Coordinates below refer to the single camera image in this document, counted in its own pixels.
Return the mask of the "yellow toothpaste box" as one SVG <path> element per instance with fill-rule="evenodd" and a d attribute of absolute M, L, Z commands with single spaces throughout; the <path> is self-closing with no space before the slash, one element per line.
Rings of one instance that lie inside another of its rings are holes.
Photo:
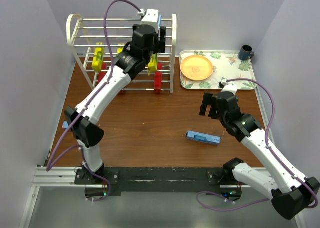
<path fill-rule="evenodd" d="M 120 43 L 118 44 L 118 47 L 117 47 L 117 54 L 120 54 L 125 48 L 125 44 L 124 43 Z"/>
<path fill-rule="evenodd" d="M 158 71 L 158 55 L 153 54 L 150 60 L 150 63 L 147 66 L 147 73 L 150 76 L 151 73 L 155 73 Z"/>
<path fill-rule="evenodd" d="M 104 64 L 104 47 L 102 42 L 96 43 L 97 47 L 94 49 L 93 59 L 92 59 L 92 69 L 99 73 L 102 70 Z"/>

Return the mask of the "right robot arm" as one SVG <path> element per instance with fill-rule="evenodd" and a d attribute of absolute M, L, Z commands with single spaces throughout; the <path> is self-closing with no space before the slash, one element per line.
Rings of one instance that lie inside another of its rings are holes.
<path fill-rule="evenodd" d="M 318 206 L 319 181 L 306 177 L 284 157 L 261 124 L 252 115 L 241 112 L 238 97 L 232 92 L 205 93 L 199 114 L 220 121 L 227 133 L 248 148 L 270 174 L 259 174 L 243 160 L 234 158 L 223 165 L 222 177 L 227 184 L 238 181 L 249 185 L 268 198 L 286 220 Z"/>

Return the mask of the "blue toothpaste box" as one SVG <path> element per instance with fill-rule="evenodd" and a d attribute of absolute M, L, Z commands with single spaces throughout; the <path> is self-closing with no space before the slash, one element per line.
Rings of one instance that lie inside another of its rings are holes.
<path fill-rule="evenodd" d="M 210 145 L 218 146 L 221 143 L 221 137 L 214 136 L 211 134 L 196 132 L 188 130 L 185 134 L 185 137 L 190 141 L 196 141 L 201 143 L 206 143 Z"/>
<path fill-rule="evenodd" d="M 158 29 L 161 28 L 161 22 L 162 22 L 162 15 L 160 14 L 158 17 Z"/>
<path fill-rule="evenodd" d="M 64 121 L 63 124 L 62 124 L 62 128 L 66 130 L 68 128 L 68 126 L 69 126 L 68 122 Z"/>

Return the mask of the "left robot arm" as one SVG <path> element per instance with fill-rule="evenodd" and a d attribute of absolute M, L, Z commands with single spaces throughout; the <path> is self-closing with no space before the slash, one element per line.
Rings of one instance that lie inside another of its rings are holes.
<path fill-rule="evenodd" d="M 99 184 L 104 178 L 99 144 L 105 132 L 98 127 L 98 121 L 118 93 L 146 69 L 152 56 L 165 52 L 166 31 L 164 26 L 156 31 L 151 25 L 134 25 L 132 40 L 116 55 L 102 81 L 76 108 L 68 107 L 64 112 L 82 148 L 85 177 L 92 184 Z"/>

